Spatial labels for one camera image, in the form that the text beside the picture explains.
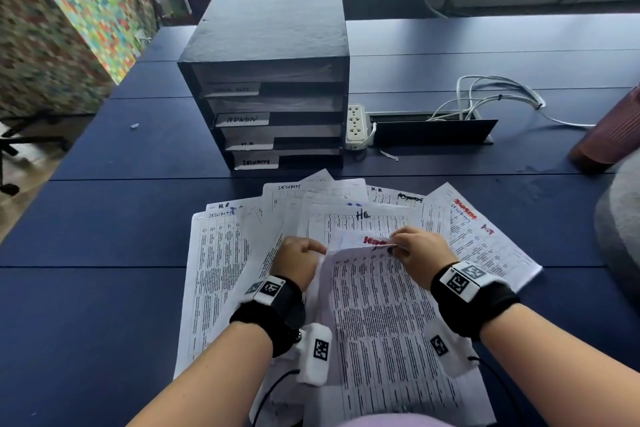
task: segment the file organizer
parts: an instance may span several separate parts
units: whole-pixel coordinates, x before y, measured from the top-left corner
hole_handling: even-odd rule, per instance
[[[342,0],[212,0],[178,66],[230,169],[342,166]]]

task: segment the red tumbler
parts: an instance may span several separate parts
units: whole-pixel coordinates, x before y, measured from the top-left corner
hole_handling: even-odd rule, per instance
[[[640,84],[634,86],[570,151],[581,172],[604,172],[640,147]]]

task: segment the blue table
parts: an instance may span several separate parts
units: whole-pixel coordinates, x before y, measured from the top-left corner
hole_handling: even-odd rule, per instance
[[[350,21],[350,99],[373,111],[436,108],[459,76],[492,72],[540,91],[550,115],[595,122],[636,83],[638,22]],[[1,425],[126,423],[172,378],[191,214],[305,175],[228,171],[175,66],[192,33],[160,31],[0,246]],[[512,103],[482,109],[499,119],[492,146],[393,149],[399,162],[370,149],[332,173],[422,193],[452,183],[545,266],[525,304],[640,369],[640,319],[591,226],[611,175],[577,174],[565,156],[583,132]],[[484,379],[499,423],[516,424],[501,386]]]

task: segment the person's left hand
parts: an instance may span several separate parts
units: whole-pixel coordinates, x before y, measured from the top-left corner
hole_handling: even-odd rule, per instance
[[[311,238],[285,237],[271,263],[271,275],[281,275],[295,282],[302,292],[316,274],[318,257],[312,252],[326,253],[326,246]]]

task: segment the power strip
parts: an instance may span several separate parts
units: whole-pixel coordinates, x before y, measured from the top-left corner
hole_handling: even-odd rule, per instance
[[[347,136],[344,148],[356,150],[369,136],[367,114],[362,105],[349,105],[347,113]]]

